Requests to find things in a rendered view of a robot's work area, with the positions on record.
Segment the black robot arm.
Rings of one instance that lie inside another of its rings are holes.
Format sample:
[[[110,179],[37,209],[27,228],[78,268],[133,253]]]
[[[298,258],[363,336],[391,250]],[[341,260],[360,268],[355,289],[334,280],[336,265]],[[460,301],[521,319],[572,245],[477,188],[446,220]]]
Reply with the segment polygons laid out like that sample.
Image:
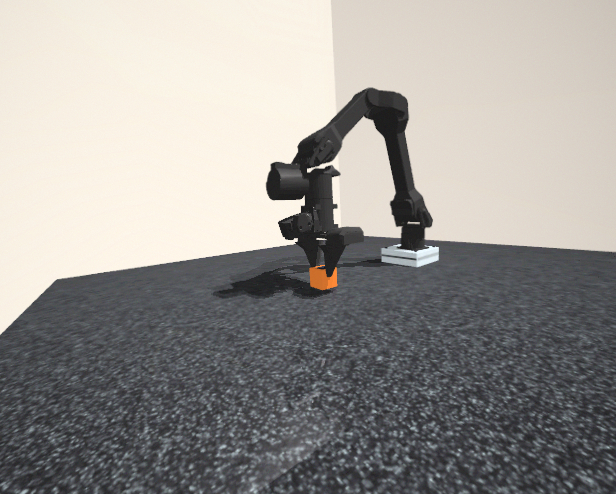
[[[405,136],[409,121],[408,101],[402,94],[373,87],[355,94],[324,128],[300,141],[291,164],[270,164],[265,183],[267,195],[271,200],[332,199],[332,177],[341,173],[333,165],[316,166],[331,163],[336,158],[346,134],[363,116],[373,120],[385,138],[395,187],[394,198],[389,204],[395,226],[401,227],[401,246],[397,248],[428,249],[425,228],[432,226],[433,218],[413,182]],[[312,167],[316,168],[307,172]],[[301,206],[301,213],[278,221],[283,237],[294,239],[311,228],[312,232],[320,232],[317,210],[314,206],[309,207],[309,212],[305,208]]]

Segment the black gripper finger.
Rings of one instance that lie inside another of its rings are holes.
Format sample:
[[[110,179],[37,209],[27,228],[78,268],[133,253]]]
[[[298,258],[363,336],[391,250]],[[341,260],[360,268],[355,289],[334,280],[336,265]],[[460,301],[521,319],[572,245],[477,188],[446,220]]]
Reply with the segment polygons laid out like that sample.
[[[347,245],[318,245],[320,249],[324,252],[325,270],[327,277],[332,277],[337,263]]]
[[[323,240],[311,242],[295,242],[295,244],[299,245],[305,251],[311,268],[320,266],[322,250],[318,245],[323,244]]]

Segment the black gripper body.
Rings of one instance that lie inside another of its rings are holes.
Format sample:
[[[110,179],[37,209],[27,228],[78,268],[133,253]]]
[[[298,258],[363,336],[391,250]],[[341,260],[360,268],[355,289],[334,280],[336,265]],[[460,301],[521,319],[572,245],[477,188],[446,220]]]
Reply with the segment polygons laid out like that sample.
[[[338,227],[334,224],[334,211],[338,209],[338,204],[333,204],[333,199],[311,199],[305,200],[305,210],[309,212],[309,207],[314,206],[320,224],[320,232],[310,231],[297,237],[298,242],[317,241],[317,238],[326,239],[325,244],[347,245],[364,242],[364,231],[361,227]]]

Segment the orange block with dark square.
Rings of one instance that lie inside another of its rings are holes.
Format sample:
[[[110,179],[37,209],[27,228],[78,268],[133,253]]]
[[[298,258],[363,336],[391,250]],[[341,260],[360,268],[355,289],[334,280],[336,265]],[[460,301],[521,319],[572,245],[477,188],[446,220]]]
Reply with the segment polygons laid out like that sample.
[[[335,268],[332,277],[327,277],[325,265],[312,267],[310,269],[310,286],[326,290],[337,286],[337,268]]]

